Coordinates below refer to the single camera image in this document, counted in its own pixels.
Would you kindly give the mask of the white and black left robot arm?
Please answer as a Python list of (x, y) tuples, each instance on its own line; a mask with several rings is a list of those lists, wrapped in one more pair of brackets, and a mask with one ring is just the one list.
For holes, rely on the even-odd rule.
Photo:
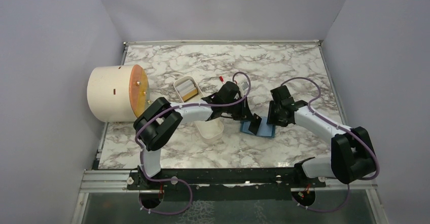
[(234, 82), (226, 82), (218, 92), (196, 102), (173, 103), (164, 97), (156, 99), (133, 124), (135, 142), (141, 148), (141, 184), (148, 189), (159, 184), (161, 148), (180, 124), (212, 121), (224, 114), (236, 121), (249, 122), (253, 134), (257, 134), (262, 121), (257, 114), (251, 113), (247, 94), (242, 93)]

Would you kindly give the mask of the black credit card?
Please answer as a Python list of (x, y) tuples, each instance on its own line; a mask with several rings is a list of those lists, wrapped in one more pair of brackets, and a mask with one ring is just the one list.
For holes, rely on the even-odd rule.
[(249, 122), (249, 132), (251, 132), (253, 135), (257, 135), (261, 122), (262, 118), (257, 114), (253, 114), (253, 119)]

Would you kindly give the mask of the blue leather card holder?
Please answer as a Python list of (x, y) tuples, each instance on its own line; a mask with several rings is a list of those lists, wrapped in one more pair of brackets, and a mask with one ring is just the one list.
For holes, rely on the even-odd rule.
[(240, 132), (254, 135), (256, 137), (263, 138), (274, 138), (275, 137), (275, 126), (267, 123), (267, 117), (262, 117), (258, 132), (253, 134), (250, 131), (250, 122), (241, 122)]

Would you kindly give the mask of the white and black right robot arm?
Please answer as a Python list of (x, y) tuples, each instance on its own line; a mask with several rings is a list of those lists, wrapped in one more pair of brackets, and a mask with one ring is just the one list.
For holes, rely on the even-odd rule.
[(376, 156), (366, 129), (350, 128), (320, 115), (306, 101), (295, 101), (283, 85), (270, 91), (268, 123), (298, 125), (312, 132), (331, 148), (329, 157), (309, 158), (294, 165), (293, 182), (305, 187), (313, 178), (335, 178), (349, 184), (377, 172)]

